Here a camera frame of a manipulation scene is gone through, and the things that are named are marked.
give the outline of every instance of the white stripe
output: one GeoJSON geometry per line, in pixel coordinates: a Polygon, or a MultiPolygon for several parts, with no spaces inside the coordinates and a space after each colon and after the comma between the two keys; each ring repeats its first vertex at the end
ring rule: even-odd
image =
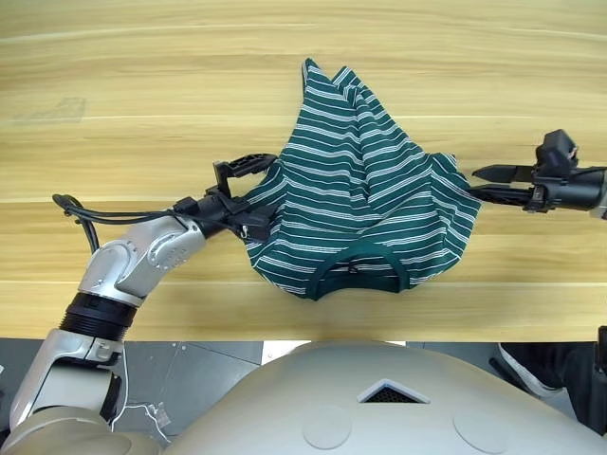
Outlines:
{"type": "Polygon", "coordinates": [[[450,250],[443,248],[440,251],[433,251],[432,253],[425,254],[423,256],[417,256],[417,257],[409,258],[409,259],[401,259],[400,263],[403,265],[404,264],[419,264],[419,263],[428,261],[430,259],[442,258],[450,253],[451,253],[450,250]]]}
{"type": "Polygon", "coordinates": [[[449,233],[460,242],[463,242],[464,244],[468,243],[468,238],[457,232],[455,229],[449,229],[449,233]]]}
{"type": "Polygon", "coordinates": [[[303,83],[307,85],[307,64],[305,62],[302,63],[302,75],[303,75],[303,83]]]}
{"type": "Polygon", "coordinates": [[[376,113],[375,112],[373,113],[376,120],[379,120],[380,118],[388,115],[388,113],[382,107],[376,106],[376,108],[379,108],[379,111],[377,111],[376,113]]]}
{"type": "Polygon", "coordinates": [[[335,244],[338,244],[339,242],[354,242],[355,240],[357,240],[356,237],[353,238],[347,238],[347,237],[340,237],[340,238],[336,238],[336,239],[329,239],[329,238],[325,238],[325,237],[315,237],[313,235],[300,235],[300,234],[294,234],[292,232],[287,232],[286,230],[283,231],[283,237],[294,237],[296,239],[306,239],[306,240],[319,240],[322,242],[334,242],[335,244]]]}
{"type": "MultiPolygon", "coordinates": [[[[417,168],[420,168],[420,167],[423,167],[423,166],[424,166],[424,163],[416,165],[414,168],[412,168],[411,170],[409,170],[407,172],[407,175],[413,174],[415,176],[415,171],[417,170],[417,168]]],[[[403,175],[397,173],[394,176],[388,178],[387,180],[383,180],[383,181],[380,181],[380,182],[377,182],[377,183],[372,183],[371,185],[369,185],[369,188],[371,189],[371,192],[376,192],[377,188],[384,187],[384,186],[386,186],[386,185],[388,185],[388,184],[390,184],[390,183],[392,183],[394,181],[396,181],[396,182],[402,181],[402,178],[403,178],[403,175]]],[[[427,187],[427,188],[430,187],[430,181],[429,181],[429,179],[424,179],[423,182],[421,182],[421,183],[419,183],[417,185],[413,185],[412,184],[412,185],[409,186],[409,188],[405,188],[404,191],[405,191],[405,194],[409,195],[409,194],[411,194],[414,191],[422,191],[422,189],[425,188],[425,187],[427,187]]],[[[401,193],[398,197],[394,197],[394,198],[392,198],[388,202],[394,202],[395,199],[398,199],[398,198],[400,198],[402,196],[403,196],[403,194],[401,193]]]]}
{"type": "Polygon", "coordinates": [[[317,88],[312,88],[310,87],[308,89],[308,92],[311,93],[312,95],[316,95],[319,97],[323,97],[323,98],[329,98],[330,100],[339,100],[339,101],[343,101],[343,102],[347,102],[346,99],[343,97],[343,95],[341,93],[329,93],[329,92],[325,92],[323,90],[319,90],[317,88]]]}
{"type": "MultiPolygon", "coordinates": [[[[426,204],[422,204],[421,206],[409,206],[408,204],[411,201],[414,201],[415,199],[426,200],[429,197],[431,197],[429,191],[420,191],[419,188],[412,189],[409,192],[409,194],[411,196],[407,197],[402,202],[398,202],[398,204],[396,206],[394,206],[393,208],[389,209],[387,212],[384,212],[384,218],[390,217],[393,213],[395,213],[396,211],[399,211],[399,210],[408,210],[409,208],[424,207],[424,206],[426,206],[426,204]]],[[[374,206],[374,210],[375,211],[381,211],[385,206],[387,206],[388,204],[391,204],[391,203],[394,203],[394,201],[387,201],[387,202],[384,202],[383,204],[381,204],[380,206],[374,206]]]]}
{"type": "Polygon", "coordinates": [[[315,65],[313,65],[313,64],[310,64],[310,65],[308,66],[307,70],[308,70],[308,72],[310,72],[310,73],[313,73],[313,74],[319,74],[319,75],[321,75],[321,76],[325,76],[325,75],[324,75],[324,72],[323,72],[323,71],[322,71],[320,68],[318,68],[317,66],[315,66],[315,65]]]}
{"type": "Polygon", "coordinates": [[[291,179],[290,177],[285,177],[286,182],[293,188],[297,188],[298,190],[304,190],[304,191],[309,191],[315,194],[319,194],[322,196],[335,196],[335,197],[341,197],[343,199],[349,199],[350,198],[350,193],[347,191],[339,191],[339,190],[325,190],[325,189],[319,189],[316,187],[308,187],[307,185],[304,185],[303,183],[297,182],[293,179],[291,179]]]}
{"type": "Polygon", "coordinates": [[[393,250],[392,250],[392,252],[393,252],[394,254],[411,254],[411,253],[414,253],[414,252],[416,252],[416,251],[422,251],[422,250],[424,250],[424,249],[432,248],[433,246],[438,245],[438,244],[442,244],[442,243],[443,243],[443,239],[441,239],[441,240],[437,240],[437,241],[436,241],[436,242],[434,242],[434,243],[431,243],[431,244],[429,244],[429,245],[425,245],[425,246],[421,246],[421,247],[419,247],[419,248],[413,248],[413,249],[404,249],[404,250],[395,250],[395,249],[393,249],[393,250]]]}
{"type": "Polygon", "coordinates": [[[281,289],[283,289],[286,292],[290,292],[291,294],[305,294],[304,287],[294,287],[294,286],[289,286],[287,284],[280,284],[278,282],[273,282],[273,284],[276,287],[280,287],[281,289]]]}
{"type": "MultiPolygon", "coordinates": [[[[436,189],[436,187],[432,188],[433,192],[437,192],[439,194],[441,194],[443,197],[445,197],[446,199],[449,200],[453,200],[453,198],[446,196],[445,194],[443,194],[442,192],[440,192],[439,190],[436,189]]],[[[432,195],[432,200],[434,201],[435,204],[441,206],[441,207],[446,207],[448,209],[451,209],[453,211],[453,214],[455,214],[456,216],[459,216],[461,218],[464,218],[465,220],[470,221],[471,223],[474,223],[475,218],[472,215],[468,215],[467,213],[461,211],[458,206],[454,205],[454,204],[450,204],[448,202],[445,201],[441,201],[440,199],[437,199],[434,195],[432,195]]]]}
{"type": "MultiPolygon", "coordinates": [[[[371,114],[371,116],[373,118],[373,121],[371,122],[371,124],[375,125],[377,128],[380,128],[382,131],[384,131],[384,135],[388,136],[388,135],[392,134],[394,131],[400,130],[400,127],[395,123],[393,123],[391,126],[389,126],[388,129],[384,129],[383,128],[384,125],[386,125],[386,123],[390,123],[389,120],[379,123],[381,118],[385,116],[385,114],[386,114],[385,111],[381,111],[380,113],[375,114],[370,108],[368,108],[368,109],[369,109],[369,113],[371,114]]],[[[366,137],[362,137],[363,135],[364,135],[364,133],[360,135],[361,139],[366,138],[366,137]]]]}
{"type": "Polygon", "coordinates": [[[259,260],[264,257],[264,253],[266,252],[266,250],[269,248],[272,248],[276,244],[277,240],[278,239],[274,239],[273,241],[271,241],[270,243],[265,245],[261,251],[258,251],[250,258],[251,262],[253,262],[253,260],[255,261],[255,263],[252,263],[253,268],[255,268],[255,269],[257,268],[257,264],[259,263],[259,260]]]}
{"type": "Polygon", "coordinates": [[[329,126],[331,128],[335,128],[336,130],[342,130],[342,131],[348,131],[348,132],[350,130],[354,130],[354,131],[358,132],[358,128],[355,125],[339,126],[339,125],[336,125],[335,123],[329,123],[327,121],[318,120],[317,118],[311,118],[311,117],[300,117],[300,118],[298,118],[298,122],[302,121],[302,120],[305,120],[305,121],[314,121],[316,123],[321,123],[321,124],[329,126]]]}
{"type": "Polygon", "coordinates": [[[303,218],[305,221],[308,221],[308,222],[312,223],[312,225],[310,225],[310,227],[311,227],[312,229],[315,229],[315,228],[316,228],[316,225],[323,225],[323,226],[331,226],[331,227],[333,227],[333,228],[339,228],[341,232],[343,232],[345,229],[350,229],[350,230],[352,230],[353,232],[355,232],[355,233],[356,233],[356,232],[359,230],[359,228],[358,228],[358,227],[344,226],[343,224],[340,224],[340,225],[333,225],[333,224],[331,224],[331,223],[325,223],[324,221],[311,220],[311,219],[306,218],[305,216],[301,215],[300,213],[293,213],[293,212],[290,212],[290,213],[288,214],[288,217],[289,217],[289,218],[292,218],[292,217],[294,217],[294,216],[297,216],[298,218],[303,218]]]}
{"type": "Polygon", "coordinates": [[[406,135],[406,133],[404,131],[402,131],[402,130],[396,136],[394,136],[394,137],[387,137],[388,135],[385,134],[382,130],[376,130],[376,131],[379,131],[380,134],[379,135],[374,135],[373,137],[375,137],[375,136],[385,136],[385,137],[382,137],[382,138],[380,138],[378,140],[374,140],[373,142],[366,141],[364,143],[365,147],[373,147],[373,146],[379,144],[379,142],[386,142],[386,141],[388,141],[388,143],[395,142],[397,140],[401,140],[401,138],[403,136],[405,136],[405,137],[402,140],[405,140],[405,142],[411,142],[411,138],[408,137],[406,135]]]}
{"type": "Polygon", "coordinates": [[[314,168],[308,168],[306,166],[300,166],[299,164],[285,163],[285,166],[289,169],[297,169],[303,173],[311,173],[313,175],[324,175],[325,177],[347,177],[350,182],[355,185],[361,185],[363,180],[352,176],[348,171],[320,171],[314,168]]]}
{"type": "Polygon", "coordinates": [[[390,235],[390,234],[398,234],[401,232],[409,232],[411,230],[420,230],[420,229],[428,229],[430,226],[436,225],[436,224],[440,224],[439,220],[435,220],[431,223],[428,223],[425,226],[417,226],[417,227],[404,227],[403,229],[395,229],[395,230],[386,230],[386,231],[380,231],[380,232],[373,232],[370,234],[364,234],[361,235],[360,238],[363,239],[365,237],[379,237],[380,235],[390,235]]]}
{"type": "Polygon", "coordinates": [[[318,173],[318,172],[320,171],[320,168],[322,168],[322,167],[324,167],[324,166],[347,166],[348,168],[350,168],[350,173],[348,173],[348,175],[349,175],[350,177],[352,177],[352,174],[353,174],[353,173],[361,173],[361,174],[363,174],[363,175],[364,175],[364,170],[363,170],[363,169],[356,169],[354,166],[352,166],[352,162],[351,162],[351,161],[339,161],[339,162],[337,162],[337,163],[328,163],[328,162],[324,162],[324,161],[318,161],[318,160],[316,160],[316,159],[304,158],[304,157],[299,156],[299,155],[297,155],[297,154],[291,154],[291,153],[289,153],[289,152],[291,152],[291,149],[293,149],[293,148],[294,148],[292,145],[293,145],[293,144],[291,144],[291,143],[286,144],[285,149],[283,150],[283,155],[284,155],[285,157],[292,156],[292,157],[293,157],[293,158],[295,158],[295,159],[299,159],[299,160],[301,160],[301,161],[307,161],[308,163],[312,163],[312,164],[318,165],[318,166],[319,166],[319,168],[312,168],[312,169],[314,169],[314,172],[315,172],[315,173],[318,173]]]}
{"type": "Polygon", "coordinates": [[[439,227],[438,229],[432,230],[422,235],[415,235],[413,237],[407,237],[406,239],[393,239],[386,240],[385,242],[379,242],[384,246],[394,246],[394,245],[406,245],[412,244],[415,242],[421,242],[422,240],[428,240],[436,235],[445,235],[445,228],[439,227]]]}
{"type": "Polygon", "coordinates": [[[272,254],[284,254],[285,256],[288,256],[289,258],[292,258],[292,259],[297,259],[300,261],[312,261],[313,263],[321,263],[324,261],[324,259],[302,258],[300,256],[295,256],[293,254],[289,254],[286,251],[272,251],[272,254]]]}
{"type": "Polygon", "coordinates": [[[369,256],[369,257],[365,257],[365,258],[357,258],[357,259],[353,259],[347,263],[337,263],[337,264],[350,264],[350,263],[358,263],[360,261],[379,261],[379,260],[384,261],[383,256],[369,256]]]}
{"type": "Polygon", "coordinates": [[[447,237],[445,237],[445,243],[451,245],[451,247],[455,248],[455,251],[451,251],[451,253],[453,253],[455,256],[457,256],[459,259],[462,259],[462,254],[464,254],[464,248],[462,248],[461,246],[458,246],[456,244],[454,244],[451,240],[449,240],[447,237]]]}
{"type": "Polygon", "coordinates": [[[294,272],[302,272],[302,273],[311,274],[311,273],[314,273],[314,270],[316,270],[316,268],[314,268],[314,267],[303,267],[301,265],[290,264],[290,263],[286,263],[284,261],[280,261],[278,259],[269,258],[268,256],[264,256],[263,258],[260,258],[259,261],[269,264],[269,265],[275,265],[277,267],[282,267],[286,270],[292,270],[294,272]]]}
{"type": "Polygon", "coordinates": [[[261,266],[257,265],[257,270],[261,270],[262,272],[264,272],[264,274],[266,275],[275,275],[277,277],[282,277],[282,278],[286,278],[288,280],[294,280],[296,282],[307,282],[308,278],[295,278],[295,277],[288,277],[287,275],[283,275],[282,273],[277,273],[277,272],[270,272],[269,270],[265,270],[264,268],[262,268],[261,266]]]}
{"type": "MultiPolygon", "coordinates": [[[[370,158],[375,158],[380,155],[391,154],[394,152],[400,152],[402,147],[409,142],[411,142],[411,139],[409,137],[406,137],[405,139],[403,139],[400,143],[398,143],[396,145],[388,145],[386,147],[381,147],[380,149],[373,150],[372,152],[365,153],[363,155],[363,158],[370,159],[370,158]]],[[[424,155],[423,151],[421,149],[419,149],[419,152],[417,154],[415,154],[414,156],[421,157],[423,155],[424,155]]]]}
{"type": "MultiPolygon", "coordinates": [[[[410,155],[410,154],[408,154],[408,152],[410,152],[411,150],[414,150],[414,149],[418,149],[418,148],[419,148],[419,147],[417,146],[417,144],[413,144],[413,146],[412,146],[412,147],[407,147],[406,149],[403,149],[403,150],[400,152],[400,154],[398,154],[397,156],[393,156],[393,157],[391,157],[391,158],[382,159],[382,160],[379,160],[379,161],[374,161],[373,163],[369,163],[369,165],[370,165],[370,166],[377,166],[377,165],[379,165],[379,164],[383,164],[383,163],[389,163],[389,162],[392,162],[392,161],[399,161],[400,159],[402,159],[402,157],[403,157],[404,155],[410,155]]],[[[420,152],[418,152],[417,154],[424,155],[423,151],[420,151],[420,152]]]]}
{"type": "Polygon", "coordinates": [[[437,155],[432,155],[432,163],[433,163],[433,164],[438,165],[438,167],[439,167],[440,169],[442,169],[443,171],[445,171],[445,173],[446,173],[446,174],[452,174],[452,173],[453,173],[453,170],[451,170],[451,171],[446,170],[446,169],[445,169],[445,166],[443,166],[443,164],[440,162],[440,159],[439,159],[439,158],[440,158],[440,155],[444,156],[444,157],[445,157],[445,158],[446,158],[446,159],[447,159],[447,160],[450,162],[450,164],[453,164],[453,163],[451,162],[451,160],[449,159],[449,156],[448,156],[448,155],[445,155],[445,154],[437,154],[437,155]]]}
{"type": "Polygon", "coordinates": [[[265,182],[264,182],[262,185],[259,185],[257,188],[255,188],[255,189],[254,189],[254,191],[258,191],[258,190],[260,190],[260,189],[262,189],[262,188],[265,188],[265,187],[271,186],[271,184],[272,184],[272,183],[273,183],[275,180],[280,179],[280,178],[282,177],[282,173],[281,173],[281,170],[282,170],[281,168],[282,168],[282,166],[281,166],[280,162],[281,162],[281,160],[280,160],[280,158],[279,158],[279,159],[278,159],[277,161],[275,161],[275,163],[272,165],[272,166],[278,166],[278,169],[276,169],[276,171],[275,171],[274,175],[272,175],[272,178],[270,178],[268,181],[265,181],[265,182]]]}
{"type": "Polygon", "coordinates": [[[472,232],[472,229],[474,228],[474,226],[472,227],[467,227],[464,225],[459,224],[457,221],[453,220],[452,221],[454,225],[460,227],[461,229],[458,230],[458,232],[463,231],[465,233],[467,233],[468,235],[470,235],[470,233],[472,232]]]}
{"type": "Polygon", "coordinates": [[[369,214],[369,215],[355,215],[355,214],[346,215],[344,213],[340,213],[340,212],[336,212],[336,211],[311,209],[308,206],[296,204],[293,201],[285,201],[285,206],[290,207],[292,209],[299,209],[306,213],[313,211],[317,215],[324,215],[324,216],[331,217],[331,218],[337,218],[339,220],[343,220],[344,218],[347,218],[350,221],[363,222],[363,221],[378,221],[381,219],[381,215],[375,214],[375,213],[369,214]]]}
{"type": "Polygon", "coordinates": [[[329,82],[320,81],[318,79],[308,79],[308,83],[310,85],[315,84],[315,85],[323,85],[325,87],[331,87],[333,90],[335,90],[335,85],[333,85],[329,82]]]}
{"type": "Polygon", "coordinates": [[[363,120],[365,120],[366,118],[371,118],[371,121],[365,122],[365,124],[363,124],[362,126],[372,126],[374,125],[373,120],[375,120],[375,118],[373,117],[373,112],[359,112],[357,113],[357,122],[358,123],[362,123],[363,120]]]}
{"type": "Polygon", "coordinates": [[[394,131],[399,130],[399,129],[400,128],[398,128],[398,125],[394,124],[390,128],[388,128],[387,130],[375,129],[375,130],[368,131],[368,132],[365,132],[365,133],[360,133],[360,140],[366,140],[369,137],[375,136],[376,135],[375,131],[381,131],[385,136],[387,136],[387,135],[391,135],[394,131]]]}
{"type": "Polygon", "coordinates": [[[335,79],[333,80],[333,85],[336,85],[336,86],[337,86],[337,85],[339,85],[339,84],[340,84],[340,83],[342,83],[342,82],[343,82],[343,80],[344,80],[344,79],[345,79],[347,76],[349,76],[350,74],[352,74],[352,70],[351,70],[349,67],[347,67],[347,66],[346,66],[346,67],[344,67],[344,68],[341,70],[341,74],[340,74],[340,75],[339,75],[337,78],[335,78],[335,79]]]}
{"type": "Polygon", "coordinates": [[[313,104],[318,104],[320,106],[328,107],[329,109],[337,109],[339,111],[345,111],[345,112],[343,112],[343,114],[347,114],[347,113],[350,113],[350,112],[354,111],[353,107],[336,106],[335,104],[327,104],[326,102],[322,102],[322,101],[319,101],[319,100],[314,100],[312,98],[307,98],[307,99],[305,99],[304,102],[308,106],[310,105],[310,103],[313,103],[313,104]]]}
{"type": "MultiPolygon", "coordinates": [[[[307,109],[307,107],[305,105],[303,105],[302,106],[302,110],[304,110],[304,111],[307,112],[309,109],[307,109]]],[[[317,115],[319,115],[321,117],[329,117],[329,118],[331,118],[330,114],[325,115],[323,111],[318,111],[318,110],[317,110],[317,112],[318,112],[317,115]]],[[[321,123],[323,125],[327,125],[327,126],[330,126],[332,128],[339,129],[339,130],[350,130],[350,129],[353,129],[354,131],[358,132],[358,128],[354,124],[350,124],[350,125],[347,125],[347,126],[339,126],[339,125],[336,125],[335,123],[328,123],[326,121],[318,120],[317,118],[309,118],[309,117],[301,117],[300,120],[315,121],[315,122],[318,122],[318,123],[321,123]]],[[[378,124],[377,127],[381,128],[383,125],[385,125],[386,123],[389,123],[390,121],[391,120],[388,118],[388,120],[384,121],[383,123],[378,124]]],[[[368,132],[368,134],[369,134],[369,137],[367,137],[367,138],[375,137],[375,136],[389,136],[390,135],[389,133],[385,133],[384,131],[382,131],[380,129],[374,129],[374,130],[368,132]]],[[[385,138],[385,139],[381,139],[381,140],[395,140],[395,139],[385,138]]],[[[378,141],[372,142],[371,144],[368,144],[368,145],[371,146],[371,145],[376,144],[376,143],[378,143],[378,141]]]]}
{"type": "Polygon", "coordinates": [[[313,178],[310,177],[306,177],[305,175],[303,175],[302,173],[297,173],[295,171],[290,171],[289,169],[286,169],[287,172],[292,172],[295,175],[297,175],[298,178],[302,178],[303,180],[307,180],[308,182],[314,182],[314,183],[319,183],[319,187],[320,188],[326,188],[329,186],[333,186],[333,185],[344,185],[345,187],[348,188],[348,190],[350,189],[350,182],[344,181],[344,180],[332,180],[330,182],[326,181],[326,180],[315,180],[313,178]]]}
{"type": "MultiPolygon", "coordinates": [[[[311,137],[302,137],[302,136],[292,136],[291,138],[296,137],[296,138],[301,138],[301,139],[306,139],[306,140],[310,140],[313,142],[318,142],[320,144],[326,145],[331,147],[332,149],[336,149],[338,147],[343,147],[344,145],[347,145],[349,147],[352,147],[355,151],[357,150],[356,147],[352,144],[348,144],[348,143],[344,143],[341,145],[333,145],[333,144],[328,144],[326,142],[322,142],[321,140],[318,139],[313,139],[311,137]]],[[[350,158],[352,161],[354,161],[355,164],[358,164],[359,166],[363,165],[363,162],[360,158],[358,158],[356,155],[354,155],[352,152],[350,152],[349,150],[337,150],[335,152],[326,152],[323,149],[316,149],[307,145],[303,145],[303,144],[298,144],[295,142],[287,142],[287,144],[285,145],[285,148],[291,148],[291,149],[296,149],[296,150],[300,150],[302,152],[305,152],[307,154],[311,154],[313,156],[324,156],[325,158],[338,158],[340,156],[347,156],[348,158],[350,158]]]]}
{"type": "Polygon", "coordinates": [[[393,223],[404,223],[407,221],[426,220],[428,218],[433,218],[434,216],[436,216],[436,213],[433,210],[428,211],[426,213],[416,213],[414,215],[391,216],[389,218],[386,218],[385,220],[381,220],[381,222],[378,223],[377,225],[375,225],[374,228],[376,228],[378,226],[391,225],[393,223]]]}
{"type": "Polygon", "coordinates": [[[413,191],[411,196],[409,196],[407,199],[405,199],[404,201],[400,202],[396,207],[394,207],[393,209],[390,209],[386,212],[383,213],[383,217],[384,219],[389,219],[392,217],[393,213],[396,212],[402,212],[402,213],[406,213],[409,210],[413,210],[413,209],[423,209],[426,207],[431,207],[432,209],[429,211],[435,211],[434,210],[434,204],[430,203],[430,204],[419,204],[419,205],[415,205],[415,206],[410,206],[408,203],[411,201],[414,201],[415,199],[428,199],[430,195],[429,191],[413,191]]]}
{"type": "MultiPolygon", "coordinates": [[[[296,123],[295,124],[295,131],[297,132],[298,130],[300,130],[300,131],[307,131],[309,133],[316,133],[317,135],[331,137],[333,139],[338,139],[338,140],[350,139],[354,143],[360,144],[360,139],[358,137],[356,137],[354,135],[354,133],[350,133],[350,132],[347,132],[347,133],[344,133],[344,134],[333,133],[331,131],[327,131],[326,129],[318,128],[316,126],[309,126],[309,125],[303,125],[301,123],[296,123]]],[[[297,136],[295,133],[293,133],[293,135],[291,137],[302,137],[302,138],[305,138],[305,139],[308,139],[308,140],[317,140],[317,139],[313,139],[312,137],[297,136]]]]}
{"type": "Polygon", "coordinates": [[[310,225],[305,225],[304,223],[296,223],[296,222],[287,221],[287,220],[282,221],[281,225],[284,226],[285,228],[316,230],[319,232],[327,232],[327,233],[334,233],[334,234],[343,233],[343,230],[326,229],[323,227],[312,227],[310,225]]]}
{"type": "Polygon", "coordinates": [[[283,178],[283,180],[281,181],[281,183],[279,183],[277,186],[275,186],[273,188],[270,188],[268,191],[264,191],[261,194],[257,194],[256,196],[250,197],[248,199],[248,202],[250,204],[255,204],[256,202],[262,201],[263,199],[271,196],[272,194],[275,194],[276,192],[279,192],[285,186],[286,186],[286,180],[283,178]]]}
{"type": "Polygon", "coordinates": [[[449,188],[453,192],[462,196],[464,199],[467,199],[474,203],[473,206],[469,206],[467,204],[464,204],[462,201],[459,201],[462,206],[468,207],[471,210],[478,210],[478,201],[476,200],[476,198],[470,196],[467,191],[461,189],[457,185],[454,185],[450,180],[446,179],[445,177],[443,177],[441,175],[438,175],[434,171],[432,171],[432,177],[434,177],[436,180],[438,180],[440,183],[442,183],[445,187],[449,188]]]}
{"type": "Polygon", "coordinates": [[[319,247],[319,246],[306,246],[306,245],[293,244],[292,242],[289,242],[288,240],[285,240],[285,239],[276,239],[276,245],[287,246],[296,251],[309,251],[309,252],[313,252],[313,253],[337,253],[343,249],[343,248],[334,248],[334,247],[330,247],[330,246],[319,247]]]}
{"type": "Polygon", "coordinates": [[[441,154],[441,155],[444,156],[446,159],[448,159],[449,162],[451,164],[453,164],[453,167],[455,169],[453,171],[446,170],[445,167],[440,163],[440,161],[435,158],[435,155],[433,155],[432,157],[434,157],[434,161],[438,164],[438,166],[440,167],[440,169],[442,169],[443,171],[445,171],[446,174],[457,178],[459,181],[461,181],[465,185],[468,185],[469,184],[468,180],[466,180],[466,178],[457,171],[457,164],[455,163],[455,157],[453,155],[445,155],[445,154],[441,154]]]}
{"type": "MultiPolygon", "coordinates": [[[[293,192],[290,192],[290,191],[287,191],[286,194],[288,194],[289,196],[291,196],[291,200],[293,200],[293,201],[296,198],[297,199],[304,199],[306,201],[310,201],[310,202],[316,204],[317,206],[319,204],[321,204],[321,205],[329,204],[331,206],[346,207],[349,210],[366,210],[366,211],[369,211],[369,209],[367,207],[352,207],[351,204],[340,204],[339,202],[321,201],[319,199],[312,199],[312,198],[309,198],[309,197],[302,196],[300,194],[294,194],[293,192]]],[[[316,207],[309,207],[309,210],[310,211],[316,211],[317,208],[316,207]]],[[[342,217],[343,216],[347,216],[347,215],[344,214],[343,211],[341,211],[340,214],[341,214],[342,217]]]]}
{"type": "Polygon", "coordinates": [[[395,166],[392,166],[391,168],[384,168],[379,171],[371,171],[371,172],[367,173],[367,182],[371,183],[372,178],[381,177],[381,176],[387,175],[389,173],[397,173],[398,171],[401,171],[403,168],[407,167],[413,161],[419,160],[419,158],[421,158],[422,155],[423,155],[423,153],[407,156],[407,158],[400,161],[398,164],[396,164],[395,166]]]}
{"type": "Polygon", "coordinates": [[[315,116],[319,116],[319,117],[324,117],[324,118],[331,118],[333,120],[338,120],[338,121],[343,121],[343,122],[355,122],[357,120],[357,118],[355,116],[337,116],[335,114],[327,114],[324,111],[321,111],[319,109],[315,109],[313,107],[310,107],[306,104],[304,104],[302,106],[302,111],[307,112],[309,114],[313,114],[315,116]]]}
{"type": "Polygon", "coordinates": [[[348,100],[348,102],[350,102],[350,89],[352,87],[350,85],[346,85],[345,87],[343,87],[341,93],[343,94],[343,97],[346,98],[348,100]]]}
{"type": "Polygon", "coordinates": [[[404,187],[412,185],[414,182],[416,182],[419,179],[426,178],[428,175],[430,175],[430,173],[431,173],[431,170],[426,169],[417,175],[414,175],[412,177],[405,178],[404,180],[399,181],[398,183],[392,185],[391,187],[386,188],[385,190],[374,192],[373,194],[371,194],[371,196],[369,196],[369,203],[371,204],[372,202],[375,202],[384,196],[394,194],[395,191],[401,190],[404,187]]]}

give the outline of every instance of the wood grain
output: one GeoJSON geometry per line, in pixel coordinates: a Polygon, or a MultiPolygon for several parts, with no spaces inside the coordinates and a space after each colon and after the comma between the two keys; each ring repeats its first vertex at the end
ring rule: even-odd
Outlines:
{"type": "MultiPolygon", "coordinates": [[[[531,163],[557,128],[584,165],[607,165],[602,0],[3,0],[0,336],[43,337],[82,276],[87,246],[53,192],[99,209],[200,196],[213,161],[280,152],[308,56],[355,68],[466,175],[531,163]]],[[[129,338],[592,339],[607,323],[606,236],[584,213],[487,206],[437,280],[311,302],[264,282],[225,233],[167,276],[129,338]]]]}

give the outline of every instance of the striped shirt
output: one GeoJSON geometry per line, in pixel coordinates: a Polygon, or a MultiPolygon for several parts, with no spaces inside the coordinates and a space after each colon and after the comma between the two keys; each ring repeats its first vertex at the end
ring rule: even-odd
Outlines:
{"type": "Polygon", "coordinates": [[[424,154],[350,68],[303,64],[288,143],[245,196],[279,206],[270,237],[248,241],[268,281],[318,299],[344,287],[399,292],[462,257],[480,202],[452,155],[424,154]]]}

